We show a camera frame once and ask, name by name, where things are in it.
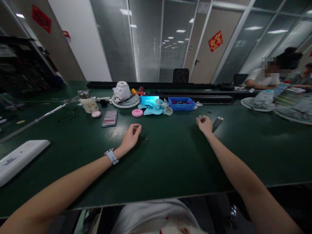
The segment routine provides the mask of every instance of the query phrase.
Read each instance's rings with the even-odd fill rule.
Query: white power strip
[[[0,187],[12,179],[49,144],[48,140],[26,141],[0,160]]]

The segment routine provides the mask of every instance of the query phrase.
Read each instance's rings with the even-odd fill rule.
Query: red decoration
[[[218,48],[220,45],[223,44],[223,38],[221,31],[217,32],[216,35],[214,35],[210,40],[209,40],[209,46],[211,52],[214,52],[216,48]]]
[[[69,37],[69,38],[71,37],[71,36],[69,35],[69,32],[68,32],[68,31],[64,31],[64,30],[63,30],[63,35],[64,35],[65,37]]]
[[[46,16],[37,6],[32,5],[32,17],[41,27],[43,27],[48,33],[51,32],[52,21],[49,17]]]

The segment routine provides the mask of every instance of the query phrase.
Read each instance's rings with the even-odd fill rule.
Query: green workbench
[[[49,93],[18,111],[18,120],[27,124],[60,105],[55,101],[76,96],[87,89],[86,82],[71,82],[58,92]],[[111,89],[90,91],[92,96],[112,96]],[[100,108],[114,109],[113,105]],[[200,114],[223,123],[215,135],[241,158],[266,186],[312,181],[310,143],[312,127],[292,123],[273,113],[262,113],[233,105],[204,105],[194,111],[173,115],[135,118],[130,109],[118,109],[117,127],[102,128],[101,118],[84,111],[64,121],[70,111],[61,109],[0,145],[0,158],[27,140],[47,139],[51,145],[10,182],[0,188],[0,217],[12,214],[40,190],[118,147],[132,123],[142,125],[137,145],[114,167],[98,178],[69,209],[83,209],[153,199],[195,196],[233,190],[212,148],[195,124]],[[22,127],[15,120],[0,137]]]

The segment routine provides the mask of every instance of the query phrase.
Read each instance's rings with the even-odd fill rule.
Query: metal lid
[[[78,95],[79,95],[79,97],[80,97],[81,99],[87,99],[87,98],[90,98],[90,97],[91,97],[89,91],[80,90],[80,91],[78,91],[77,93],[78,93]]]

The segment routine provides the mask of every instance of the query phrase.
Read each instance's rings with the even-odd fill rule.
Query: dark hair
[[[297,69],[302,53],[296,53],[296,50],[296,47],[286,48],[284,53],[276,57],[274,65],[278,65],[280,69]]]

